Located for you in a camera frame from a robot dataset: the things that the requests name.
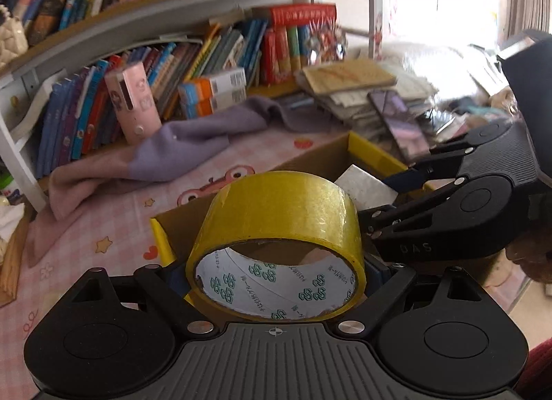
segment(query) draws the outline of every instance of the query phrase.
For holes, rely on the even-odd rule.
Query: pink device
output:
[[[113,70],[105,79],[126,141],[136,145],[154,135],[161,128],[161,120],[143,63]]]

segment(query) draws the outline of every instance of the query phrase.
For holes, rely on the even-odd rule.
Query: yellow packing tape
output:
[[[192,291],[252,320],[325,320],[365,286],[357,211],[337,185],[271,171],[224,187],[186,265]]]

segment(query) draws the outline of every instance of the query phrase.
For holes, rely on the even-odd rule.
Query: metal screw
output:
[[[208,320],[194,320],[188,324],[188,331],[197,335],[210,333],[215,329],[215,326]]]
[[[340,331],[347,333],[348,335],[358,335],[365,329],[364,324],[362,322],[358,322],[358,320],[344,320],[337,327]]]

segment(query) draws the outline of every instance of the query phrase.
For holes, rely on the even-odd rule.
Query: pink checkered tablecloth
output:
[[[24,256],[17,300],[0,308],[0,400],[28,400],[37,393],[23,360],[25,339],[87,269],[104,267],[110,275],[128,275],[159,262],[150,217],[177,207],[183,193],[219,182],[230,169],[268,171],[342,132],[294,134],[271,127],[234,138],[228,149],[175,181],[102,200],[34,268],[27,267]]]

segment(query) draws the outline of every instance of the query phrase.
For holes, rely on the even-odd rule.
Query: ribbed gray panel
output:
[[[397,383],[361,342],[329,336],[322,324],[230,324],[187,344],[161,379],[120,400],[429,400]],[[36,400],[57,400],[39,394]],[[518,399],[511,391],[489,400]]]
[[[529,139],[521,122],[514,122],[498,139],[477,147],[473,153],[465,156],[458,175],[474,179],[496,174],[497,169],[512,179],[514,187],[536,181],[536,167]]]

